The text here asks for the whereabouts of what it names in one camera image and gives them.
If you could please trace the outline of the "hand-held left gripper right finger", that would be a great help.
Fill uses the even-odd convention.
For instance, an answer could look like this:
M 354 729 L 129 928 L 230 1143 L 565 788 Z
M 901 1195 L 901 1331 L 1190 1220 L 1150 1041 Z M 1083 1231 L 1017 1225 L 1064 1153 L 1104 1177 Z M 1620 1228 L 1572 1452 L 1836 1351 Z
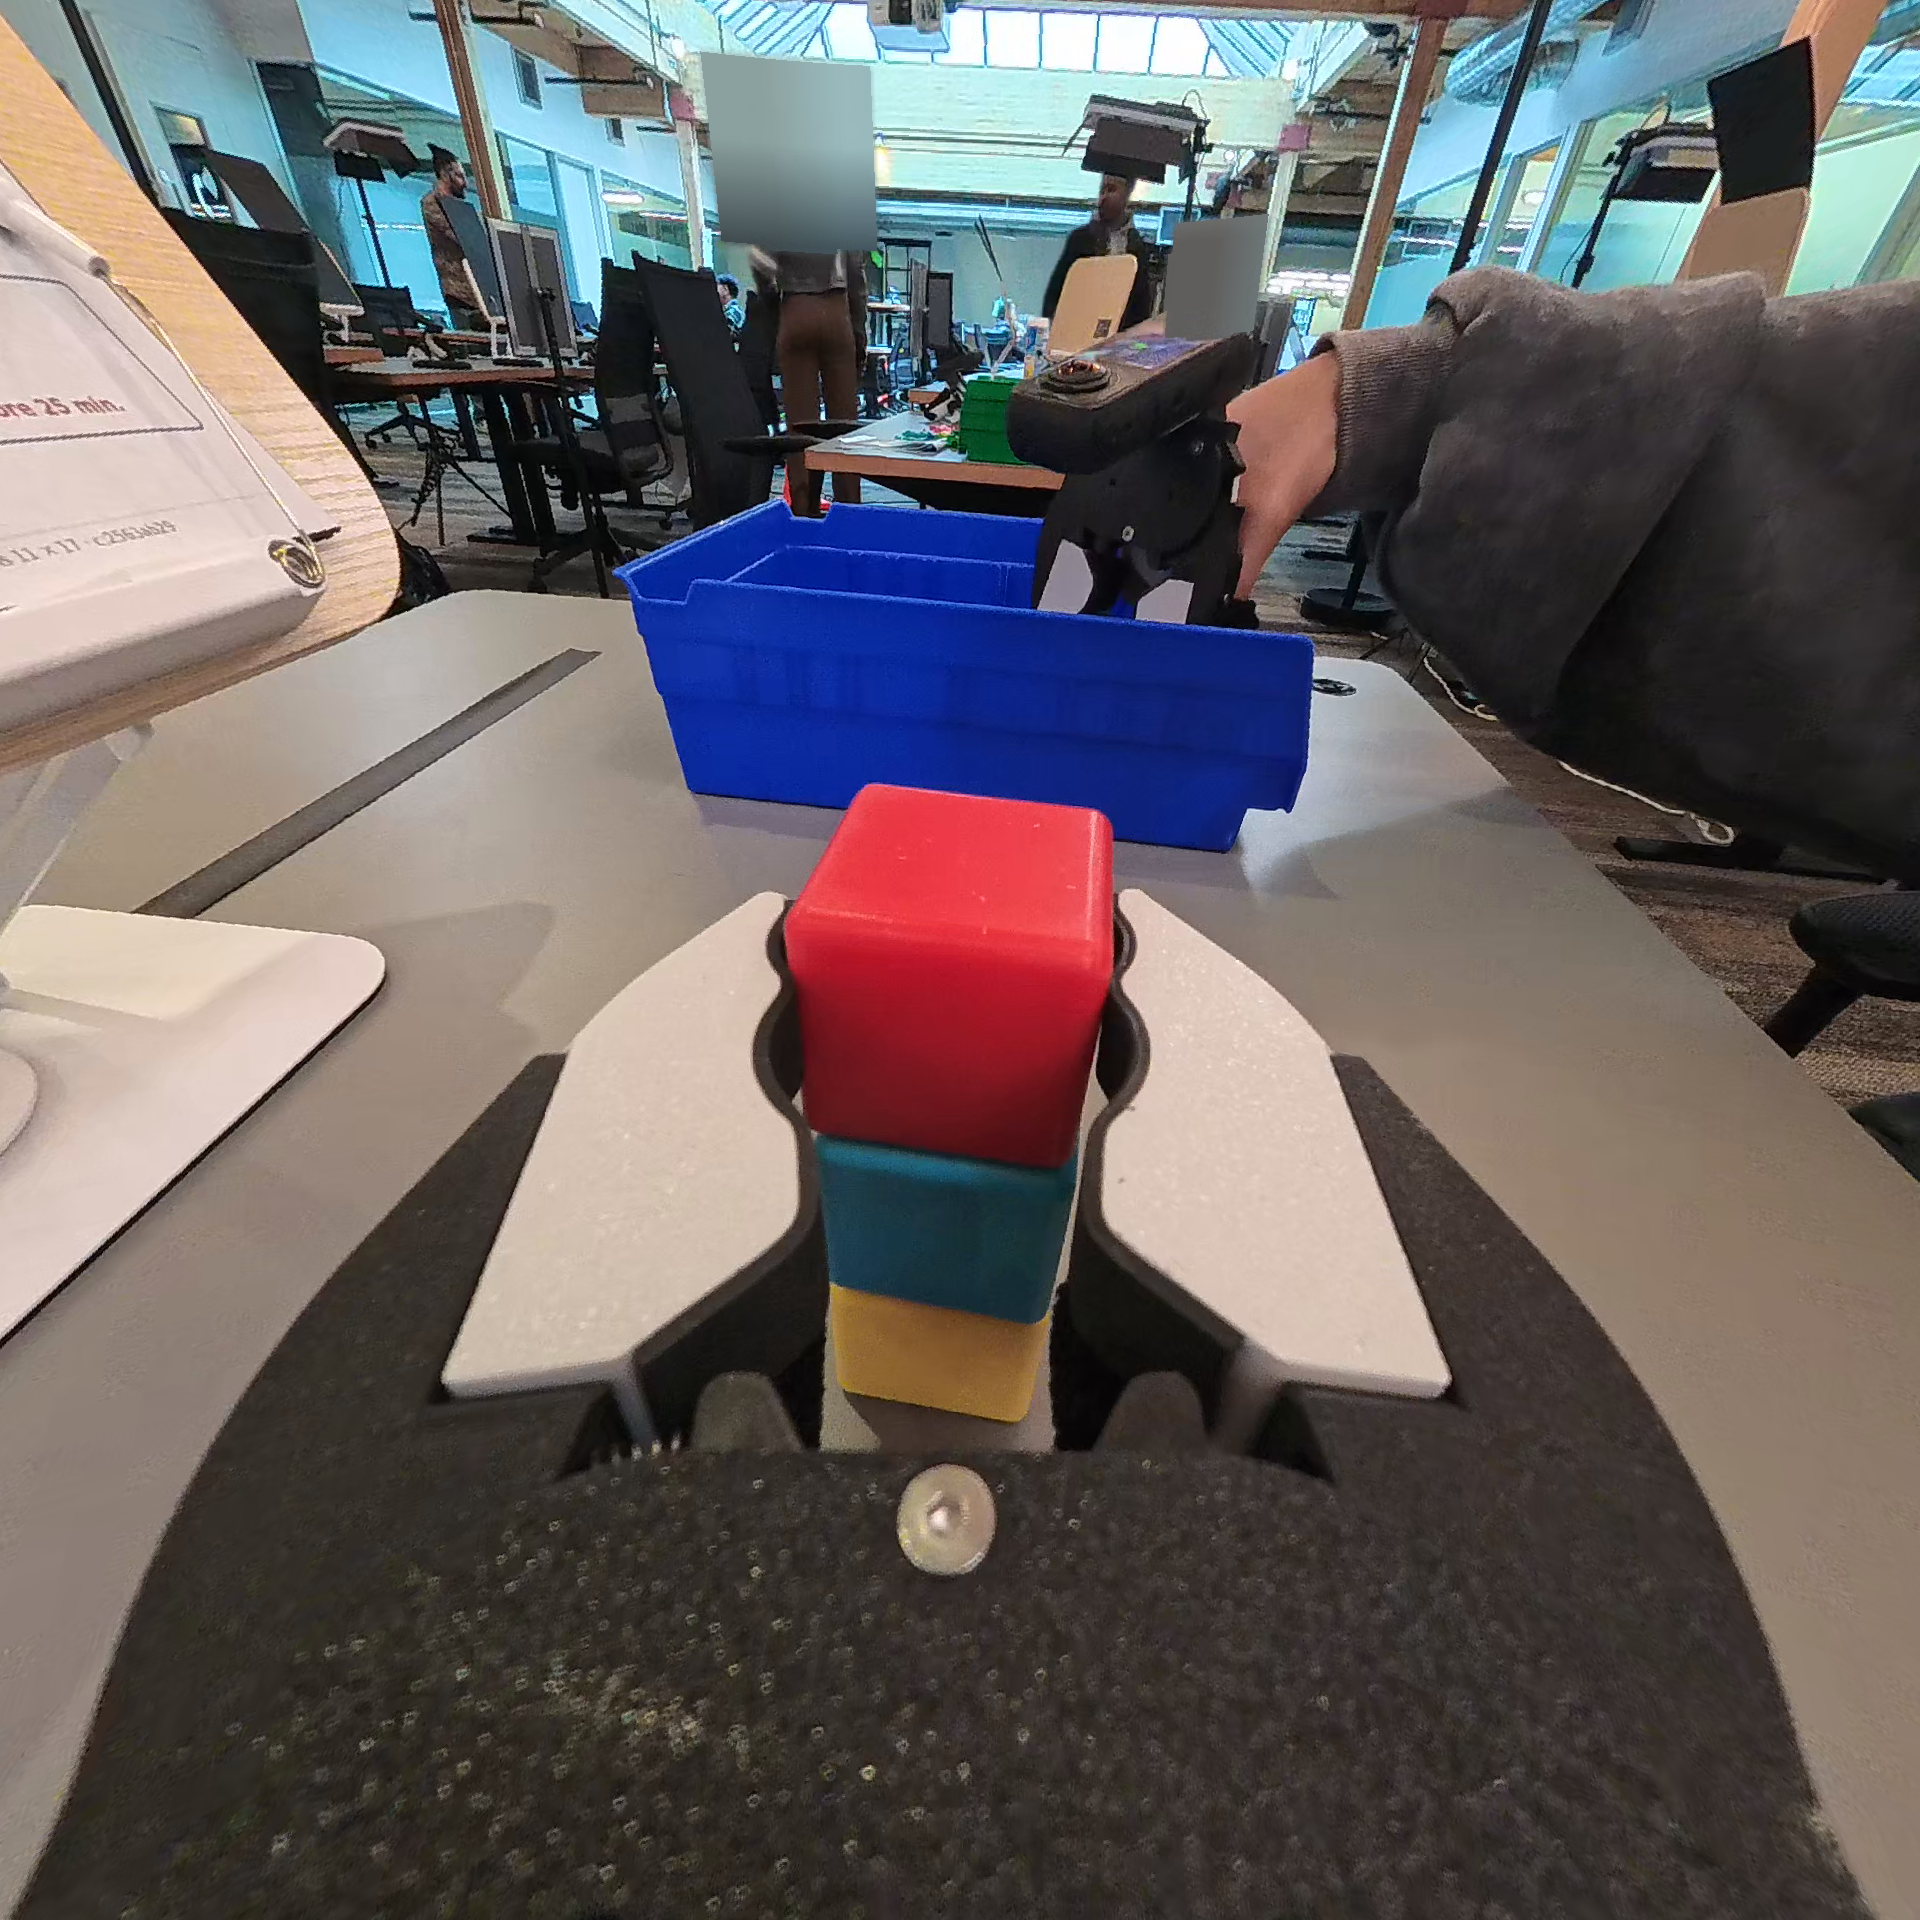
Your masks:
M 1449 1363 L 1336 1057 L 1266 978 L 1141 890 L 1115 902 L 1065 1321 L 1173 1372 L 1440 1401 Z

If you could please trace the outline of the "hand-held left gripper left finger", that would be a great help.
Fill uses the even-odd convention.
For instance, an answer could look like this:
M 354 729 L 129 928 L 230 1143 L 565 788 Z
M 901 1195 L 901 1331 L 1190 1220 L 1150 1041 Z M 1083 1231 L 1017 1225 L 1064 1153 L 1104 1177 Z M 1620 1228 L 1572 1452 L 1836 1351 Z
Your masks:
M 572 1042 L 441 1369 L 453 1401 L 584 1386 L 694 1403 L 718 1377 L 820 1364 L 824 1180 L 786 912 L 753 897 Z

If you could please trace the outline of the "blue plastic bin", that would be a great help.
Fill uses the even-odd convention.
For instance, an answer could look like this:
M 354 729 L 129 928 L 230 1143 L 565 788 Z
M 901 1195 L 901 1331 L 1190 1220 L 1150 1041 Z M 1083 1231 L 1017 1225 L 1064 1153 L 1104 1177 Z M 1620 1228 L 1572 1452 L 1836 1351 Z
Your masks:
M 1214 854 L 1292 809 L 1312 643 L 1033 610 L 1037 545 L 1035 519 L 772 499 L 619 567 L 688 788 L 942 788 Z

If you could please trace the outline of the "cyan cube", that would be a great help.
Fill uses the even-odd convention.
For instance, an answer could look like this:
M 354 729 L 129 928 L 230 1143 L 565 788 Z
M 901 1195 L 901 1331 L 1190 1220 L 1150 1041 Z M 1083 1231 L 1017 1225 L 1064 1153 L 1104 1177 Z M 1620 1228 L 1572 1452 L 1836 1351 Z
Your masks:
M 1035 1327 L 1051 1310 L 1077 1194 L 1057 1168 L 814 1138 L 830 1282 Z

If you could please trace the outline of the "yellow cube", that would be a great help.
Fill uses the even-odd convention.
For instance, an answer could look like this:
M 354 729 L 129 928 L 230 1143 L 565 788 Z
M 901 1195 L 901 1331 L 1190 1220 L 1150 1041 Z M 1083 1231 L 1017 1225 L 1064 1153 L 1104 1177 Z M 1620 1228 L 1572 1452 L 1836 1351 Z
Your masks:
M 1049 1315 L 1033 1323 L 830 1286 L 838 1388 L 864 1401 L 1020 1424 L 1040 1386 Z

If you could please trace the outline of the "red cube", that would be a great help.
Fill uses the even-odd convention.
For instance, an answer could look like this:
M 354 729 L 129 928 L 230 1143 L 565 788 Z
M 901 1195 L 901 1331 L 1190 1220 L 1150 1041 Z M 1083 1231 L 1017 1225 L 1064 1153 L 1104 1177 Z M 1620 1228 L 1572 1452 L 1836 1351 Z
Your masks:
M 1064 1167 L 1113 944 L 1102 811 L 862 787 L 785 916 L 812 1130 Z

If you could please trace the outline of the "grey desk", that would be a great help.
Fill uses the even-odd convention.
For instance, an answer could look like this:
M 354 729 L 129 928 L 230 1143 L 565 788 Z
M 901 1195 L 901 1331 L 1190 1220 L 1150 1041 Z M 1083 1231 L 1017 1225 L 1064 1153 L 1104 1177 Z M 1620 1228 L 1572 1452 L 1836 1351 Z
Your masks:
M 585 652 L 216 916 L 381 992 L 5 1345 L 5 1916 L 168 1521 L 300 1310 L 521 1067 L 832 822 L 694 801 L 629 610 L 459 592 L 170 712 L 52 871 L 140 908 Z M 1916 1183 L 1378 663 L 1289 815 L 1115 874 L 1368 1059 L 1553 1259 L 1713 1502 L 1830 1832 L 1916 1916 Z

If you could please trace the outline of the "person's right hand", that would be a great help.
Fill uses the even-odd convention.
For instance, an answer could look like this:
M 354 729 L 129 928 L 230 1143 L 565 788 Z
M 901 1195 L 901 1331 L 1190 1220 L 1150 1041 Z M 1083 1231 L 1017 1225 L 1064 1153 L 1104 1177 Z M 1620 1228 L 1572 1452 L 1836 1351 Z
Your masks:
M 1332 479 L 1337 400 L 1337 354 L 1316 353 L 1227 407 L 1241 465 L 1236 596 L 1244 601 L 1254 596 L 1265 566 Z

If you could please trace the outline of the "wooden table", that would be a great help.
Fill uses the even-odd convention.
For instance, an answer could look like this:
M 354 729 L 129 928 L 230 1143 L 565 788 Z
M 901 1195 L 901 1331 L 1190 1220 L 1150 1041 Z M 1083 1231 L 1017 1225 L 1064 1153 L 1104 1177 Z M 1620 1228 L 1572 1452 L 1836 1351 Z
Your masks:
M 936 513 L 1043 519 L 1065 483 L 1033 465 L 990 465 L 940 440 L 918 415 L 862 422 L 793 455 L 804 483 L 852 475 Z

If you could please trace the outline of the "black tilted screen stand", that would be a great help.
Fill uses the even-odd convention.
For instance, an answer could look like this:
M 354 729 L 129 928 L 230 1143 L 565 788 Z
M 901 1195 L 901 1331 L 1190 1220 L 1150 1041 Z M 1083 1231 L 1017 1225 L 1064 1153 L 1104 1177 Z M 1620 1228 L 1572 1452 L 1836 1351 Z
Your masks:
M 1210 153 L 1210 120 L 1186 104 L 1136 104 L 1110 94 L 1089 96 L 1081 122 L 1081 167 L 1094 177 L 1125 177 L 1163 186 L 1170 177 L 1193 186 Z

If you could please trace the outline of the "black office chair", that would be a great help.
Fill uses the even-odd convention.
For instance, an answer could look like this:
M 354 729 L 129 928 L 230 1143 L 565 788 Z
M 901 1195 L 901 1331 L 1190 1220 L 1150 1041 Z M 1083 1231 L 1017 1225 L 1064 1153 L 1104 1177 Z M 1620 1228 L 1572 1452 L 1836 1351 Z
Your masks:
M 701 532 L 766 506 L 777 465 L 798 483 L 795 513 L 810 514 L 817 502 L 806 447 L 817 434 L 777 434 L 763 423 L 714 276 L 652 259 L 638 259 L 634 272 L 680 399 L 691 529 Z
M 1798 1057 L 1861 999 L 1917 1004 L 1917 894 L 1870 894 L 1803 903 L 1788 932 L 1809 960 L 1793 996 L 1765 1022 L 1768 1039 Z
M 592 344 L 592 422 L 555 391 L 553 432 L 534 444 L 534 459 L 561 481 L 561 492 L 584 514 L 576 536 L 561 537 L 534 563 L 531 592 L 565 566 L 590 560 L 596 591 L 610 596 L 610 574 L 656 543 L 632 545 L 609 519 L 609 506 L 642 511 L 646 490 L 677 472 L 677 444 L 666 431 L 656 370 L 656 320 L 640 276 L 613 259 L 601 262 L 600 330 Z

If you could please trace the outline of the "black pole stand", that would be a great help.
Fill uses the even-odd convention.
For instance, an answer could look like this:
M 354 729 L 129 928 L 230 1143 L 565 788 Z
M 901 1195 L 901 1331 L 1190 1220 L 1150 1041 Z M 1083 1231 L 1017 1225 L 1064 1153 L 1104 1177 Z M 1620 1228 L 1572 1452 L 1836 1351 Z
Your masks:
M 1494 195 L 1498 179 L 1500 179 L 1500 172 L 1501 172 L 1504 146 L 1507 146 L 1507 140 L 1509 140 L 1509 135 L 1513 131 L 1513 124 L 1520 114 L 1520 98 L 1525 94 L 1529 71 L 1532 71 L 1533 60 L 1539 55 L 1539 49 L 1544 44 L 1546 25 L 1548 25 L 1549 14 L 1553 14 L 1553 3 L 1548 3 L 1548 0 L 1533 3 L 1526 9 L 1525 30 L 1522 30 L 1522 38 L 1518 41 L 1515 60 L 1513 60 L 1513 65 L 1507 73 L 1504 96 L 1501 96 L 1501 104 L 1500 104 L 1500 111 L 1498 111 L 1498 116 L 1494 116 L 1494 129 L 1492 129 L 1485 156 L 1481 160 L 1478 177 L 1475 180 L 1475 191 L 1473 191 L 1470 202 L 1464 211 L 1461 231 L 1458 231 L 1457 248 L 1453 248 L 1453 254 L 1452 254 L 1452 262 L 1449 262 L 1449 267 L 1446 267 L 1449 275 L 1466 272 L 1476 256 L 1476 244 L 1478 244 L 1478 239 L 1481 239 L 1484 217 L 1485 217 L 1485 211 L 1491 206 L 1491 199 Z

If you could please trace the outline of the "printed instruction sheet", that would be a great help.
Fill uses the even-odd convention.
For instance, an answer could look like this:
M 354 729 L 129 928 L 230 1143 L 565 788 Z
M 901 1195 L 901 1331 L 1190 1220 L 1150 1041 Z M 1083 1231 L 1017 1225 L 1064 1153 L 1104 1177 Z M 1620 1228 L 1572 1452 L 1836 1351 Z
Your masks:
M 230 560 L 281 566 L 313 506 L 108 259 L 2 174 L 5 614 Z

